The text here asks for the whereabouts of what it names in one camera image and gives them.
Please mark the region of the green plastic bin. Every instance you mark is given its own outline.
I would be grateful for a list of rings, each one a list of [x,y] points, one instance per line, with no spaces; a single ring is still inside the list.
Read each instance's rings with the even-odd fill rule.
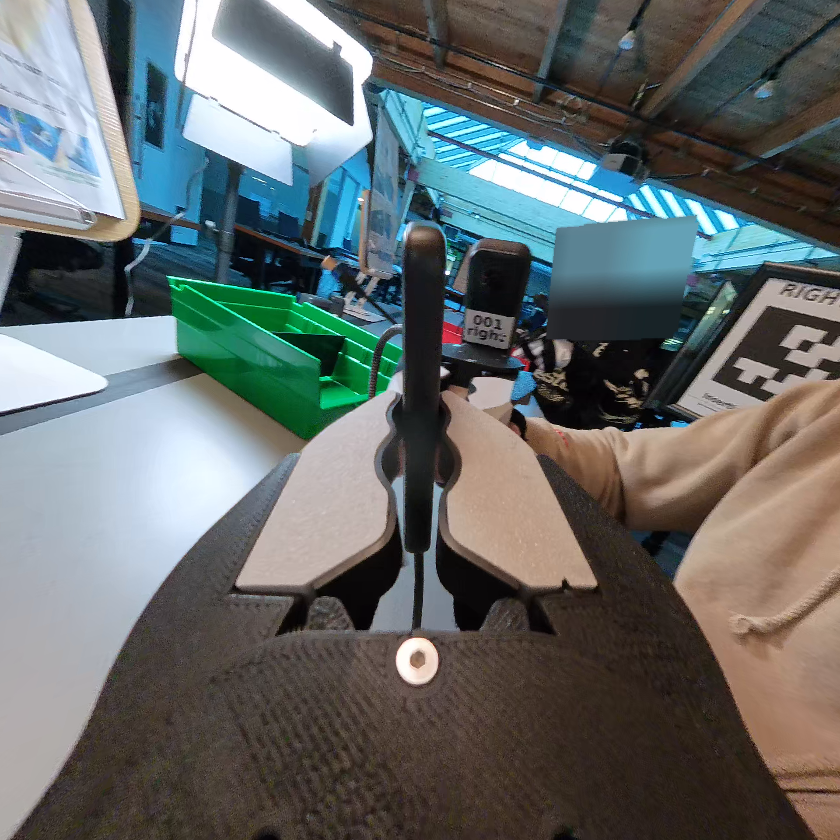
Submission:
[[[369,399],[377,336],[293,296],[168,277],[179,354],[279,425],[310,440]],[[272,333],[345,337],[332,377]]]

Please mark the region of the white light panel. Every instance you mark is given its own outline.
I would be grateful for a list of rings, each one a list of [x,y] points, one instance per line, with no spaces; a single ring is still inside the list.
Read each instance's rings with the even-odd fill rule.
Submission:
[[[290,185],[292,147],[312,185],[373,138],[371,52],[310,2],[187,1],[175,76],[193,97],[184,137]]]

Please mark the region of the instruction sheet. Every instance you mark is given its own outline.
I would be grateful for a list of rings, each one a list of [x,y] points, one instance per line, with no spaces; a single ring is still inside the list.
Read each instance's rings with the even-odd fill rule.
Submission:
[[[123,220],[111,155],[68,2],[1,2],[2,204]]]

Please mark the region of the framed marker sign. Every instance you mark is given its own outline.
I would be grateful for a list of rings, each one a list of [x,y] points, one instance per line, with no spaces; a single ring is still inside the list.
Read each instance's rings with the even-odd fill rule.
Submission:
[[[692,422],[838,376],[838,272],[765,263],[719,291],[646,408]]]

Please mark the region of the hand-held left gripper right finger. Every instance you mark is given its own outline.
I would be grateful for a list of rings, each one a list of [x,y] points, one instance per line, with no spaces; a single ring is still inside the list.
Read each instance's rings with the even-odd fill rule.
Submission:
[[[441,395],[435,570],[457,628],[499,600],[525,616],[546,595],[599,592],[590,561],[529,445],[462,395]]]

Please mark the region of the black metal pole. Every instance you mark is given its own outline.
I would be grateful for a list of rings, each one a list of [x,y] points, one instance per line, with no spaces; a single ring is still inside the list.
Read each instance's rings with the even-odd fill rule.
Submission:
[[[217,226],[217,257],[215,265],[216,283],[226,284],[228,272],[235,250],[235,226],[238,210],[239,185],[244,167],[242,164],[226,159],[227,180],[223,210]]]

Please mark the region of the black rounded USB hub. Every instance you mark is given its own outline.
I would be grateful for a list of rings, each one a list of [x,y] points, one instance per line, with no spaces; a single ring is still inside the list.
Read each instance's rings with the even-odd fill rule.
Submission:
[[[406,227],[402,260],[405,548],[425,553],[431,541],[440,427],[440,363],[445,309],[446,242],[435,224]]]

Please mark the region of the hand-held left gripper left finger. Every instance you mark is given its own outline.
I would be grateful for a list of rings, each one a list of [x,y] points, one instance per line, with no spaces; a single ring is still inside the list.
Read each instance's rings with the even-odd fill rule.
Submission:
[[[248,595],[339,601],[370,628],[403,567],[386,452],[400,400],[384,392],[325,428],[301,451],[235,582]]]

